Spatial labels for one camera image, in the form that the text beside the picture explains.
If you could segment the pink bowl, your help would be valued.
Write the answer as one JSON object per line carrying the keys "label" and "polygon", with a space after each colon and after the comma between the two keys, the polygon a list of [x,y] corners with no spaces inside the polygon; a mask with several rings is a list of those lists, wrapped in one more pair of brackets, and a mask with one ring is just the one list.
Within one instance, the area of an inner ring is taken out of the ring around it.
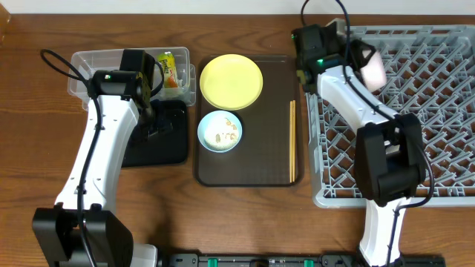
{"label": "pink bowl", "polygon": [[387,77],[383,61],[378,51],[376,51],[369,58],[369,62],[361,68],[361,76],[364,80],[366,88],[370,92],[379,90],[387,84]]}

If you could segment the green yellow snack wrapper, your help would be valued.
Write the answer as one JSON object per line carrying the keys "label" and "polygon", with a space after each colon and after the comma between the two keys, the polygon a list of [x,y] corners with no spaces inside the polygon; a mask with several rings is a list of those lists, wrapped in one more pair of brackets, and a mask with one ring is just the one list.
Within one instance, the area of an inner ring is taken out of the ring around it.
{"label": "green yellow snack wrapper", "polygon": [[161,53],[157,57],[157,62],[163,70],[163,86],[165,88],[177,88],[177,69],[175,58],[172,52]]}

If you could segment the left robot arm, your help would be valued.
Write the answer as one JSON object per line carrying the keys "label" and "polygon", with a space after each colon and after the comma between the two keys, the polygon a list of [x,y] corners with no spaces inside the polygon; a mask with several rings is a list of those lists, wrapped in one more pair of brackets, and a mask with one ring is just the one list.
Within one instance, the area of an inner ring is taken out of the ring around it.
{"label": "left robot arm", "polygon": [[158,266],[159,251],[136,244],[116,217],[129,139],[155,123],[149,70],[98,70],[85,80],[88,121],[73,169],[53,207],[37,208],[33,233],[49,266]]}

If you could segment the light blue bowl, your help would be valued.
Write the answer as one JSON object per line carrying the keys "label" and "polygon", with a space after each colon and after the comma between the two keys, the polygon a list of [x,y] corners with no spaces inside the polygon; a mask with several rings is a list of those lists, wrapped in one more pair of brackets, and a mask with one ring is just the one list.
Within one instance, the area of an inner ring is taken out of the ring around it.
{"label": "light blue bowl", "polygon": [[200,142],[200,144],[208,149],[209,151],[211,152],[216,152],[216,153],[226,153],[230,150],[232,150],[237,144],[235,144],[232,148],[228,149],[228,150],[224,150],[224,151],[216,151],[216,150],[213,150],[212,148],[210,148],[206,142],[205,142],[205,130],[207,129],[207,127],[209,126],[209,123],[214,119],[214,118],[218,118],[218,117],[226,117],[228,118],[230,121],[232,121],[233,123],[235,123],[237,125],[237,128],[239,130],[239,133],[240,133],[240,137],[238,139],[238,142],[237,144],[239,143],[241,137],[243,136],[243,128],[242,128],[242,124],[240,122],[240,120],[231,112],[228,112],[228,111],[212,111],[211,113],[208,113],[206,114],[201,120],[200,120],[200,123],[197,127],[197,137],[198,137],[198,140]]}

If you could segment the rice and nut scraps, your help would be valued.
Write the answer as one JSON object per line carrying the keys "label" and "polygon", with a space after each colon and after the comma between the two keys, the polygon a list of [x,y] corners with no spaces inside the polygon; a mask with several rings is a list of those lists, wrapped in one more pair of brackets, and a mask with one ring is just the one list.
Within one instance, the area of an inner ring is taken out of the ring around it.
{"label": "rice and nut scraps", "polygon": [[206,144],[216,151],[224,151],[238,143],[240,133],[235,123],[226,117],[214,118],[205,130]]}

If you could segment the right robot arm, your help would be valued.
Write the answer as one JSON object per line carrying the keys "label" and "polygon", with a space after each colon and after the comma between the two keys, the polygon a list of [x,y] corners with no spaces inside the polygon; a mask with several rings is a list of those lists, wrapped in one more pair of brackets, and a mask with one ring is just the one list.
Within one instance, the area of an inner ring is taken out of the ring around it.
{"label": "right robot arm", "polygon": [[352,38],[340,21],[297,28],[292,40],[304,91],[331,104],[356,135],[353,178],[366,200],[360,264],[400,264],[399,217],[414,207],[411,200],[428,166],[420,121],[373,95],[387,82],[381,55],[374,46]]}

